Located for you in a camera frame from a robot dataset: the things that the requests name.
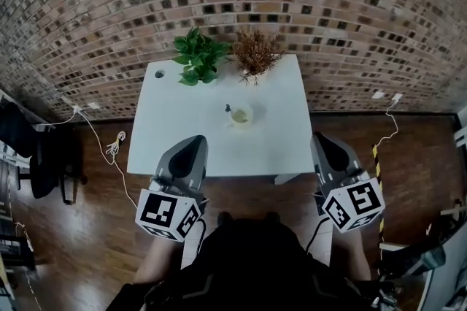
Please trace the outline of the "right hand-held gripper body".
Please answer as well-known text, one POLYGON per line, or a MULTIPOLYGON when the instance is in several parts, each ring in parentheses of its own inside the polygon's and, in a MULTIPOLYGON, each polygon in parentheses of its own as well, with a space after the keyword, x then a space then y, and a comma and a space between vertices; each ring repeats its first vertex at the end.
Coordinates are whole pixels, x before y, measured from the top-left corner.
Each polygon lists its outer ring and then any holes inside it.
POLYGON ((343 174, 316 173, 320 181, 314 194, 318 215, 329 218, 339 232, 359 229, 385 210, 379 182, 366 170, 358 167, 343 174))

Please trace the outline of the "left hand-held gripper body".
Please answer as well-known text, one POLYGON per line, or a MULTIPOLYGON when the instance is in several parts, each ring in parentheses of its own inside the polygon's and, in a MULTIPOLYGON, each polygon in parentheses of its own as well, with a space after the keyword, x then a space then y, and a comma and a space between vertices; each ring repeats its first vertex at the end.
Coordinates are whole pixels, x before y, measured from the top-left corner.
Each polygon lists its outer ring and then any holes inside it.
POLYGON ((135 222, 155 237, 184 242, 207 205, 204 178, 153 177, 140 193, 135 222))

